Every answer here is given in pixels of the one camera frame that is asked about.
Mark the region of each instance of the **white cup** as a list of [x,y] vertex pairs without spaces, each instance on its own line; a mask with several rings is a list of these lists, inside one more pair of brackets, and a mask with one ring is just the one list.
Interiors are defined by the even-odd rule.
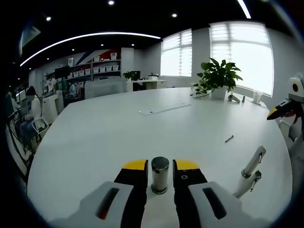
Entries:
[[255,103],[255,104],[259,104],[260,103],[260,100],[262,98],[262,95],[263,93],[261,91],[253,91],[253,100],[252,102]]

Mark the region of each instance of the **round white table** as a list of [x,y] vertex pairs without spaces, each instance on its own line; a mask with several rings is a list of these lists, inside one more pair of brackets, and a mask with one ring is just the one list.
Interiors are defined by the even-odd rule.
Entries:
[[[231,193],[241,170],[258,146],[266,155],[262,179],[242,198],[253,218],[273,221],[288,205],[292,172],[288,150],[268,110],[245,103],[193,99],[190,88],[115,94],[70,104],[43,138],[28,178],[28,196],[46,221],[67,218],[80,200],[104,181],[114,181],[121,167],[149,160],[149,186],[142,227],[178,227],[173,200],[172,159],[195,161],[208,181]],[[139,111],[190,106],[144,116]],[[234,138],[224,143],[231,135]],[[151,160],[170,161],[168,191],[152,193]]]

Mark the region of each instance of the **curved led light strip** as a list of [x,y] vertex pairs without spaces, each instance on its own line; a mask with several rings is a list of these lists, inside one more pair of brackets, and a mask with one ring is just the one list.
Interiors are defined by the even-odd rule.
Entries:
[[250,13],[245,5],[245,2],[243,0],[237,0],[240,6],[242,7],[243,12],[245,13],[245,16],[247,19],[251,19]]
[[86,35],[81,35],[81,36],[77,36],[77,37],[72,37],[69,39],[64,39],[62,41],[59,41],[55,44],[52,44],[50,46],[45,47],[44,49],[41,49],[40,51],[36,52],[35,54],[33,54],[32,56],[30,56],[27,60],[25,60],[23,63],[20,64],[20,66],[23,66],[26,62],[28,62],[31,58],[35,57],[36,55],[40,54],[41,52],[56,46],[58,44],[62,44],[64,42],[73,40],[73,39],[78,39],[78,38],[83,38],[83,37],[90,37],[90,36],[100,36],[100,35],[132,35],[132,36],[140,36],[140,37],[150,37],[150,38],[154,38],[154,39],[160,39],[160,37],[156,37],[156,36],[151,36],[151,35],[146,35],[146,34],[141,34],[141,33],[133,33],[133,32],[98,32],[98,33],[92,33],[92,34],[86,34]]

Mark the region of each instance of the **stainless steel cup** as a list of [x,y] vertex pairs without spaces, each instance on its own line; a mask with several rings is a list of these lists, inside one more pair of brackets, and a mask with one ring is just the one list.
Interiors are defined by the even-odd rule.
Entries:
[[169,160],[164,157],[156,157],[151,161],[152,185],[151,189],[155,194],[164,194],[167,189]]

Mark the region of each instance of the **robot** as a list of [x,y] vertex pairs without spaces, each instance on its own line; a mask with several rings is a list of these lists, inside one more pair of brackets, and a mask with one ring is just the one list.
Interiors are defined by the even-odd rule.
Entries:
[[[56,228],[140,228],[147,202],[148,160],[131,161],[114,182],[105,182],[83,198],[79,210],[50,224]],[[180,228],[260,228],[268,223],[244,213],[241,201],[215,182],[207,182],[198,165],[173,160],[174,203]]]
[[288,148],[293,172],[293,196],[297,194],[304,173],[304,76],[297,74],[288,81],[288,97],[276,106],[268,115],[268,120],[279,117],[295,116],[294,123],[299,118],[302,121],[301,131],[295,130],[292,125],[288,137],[293,144]]

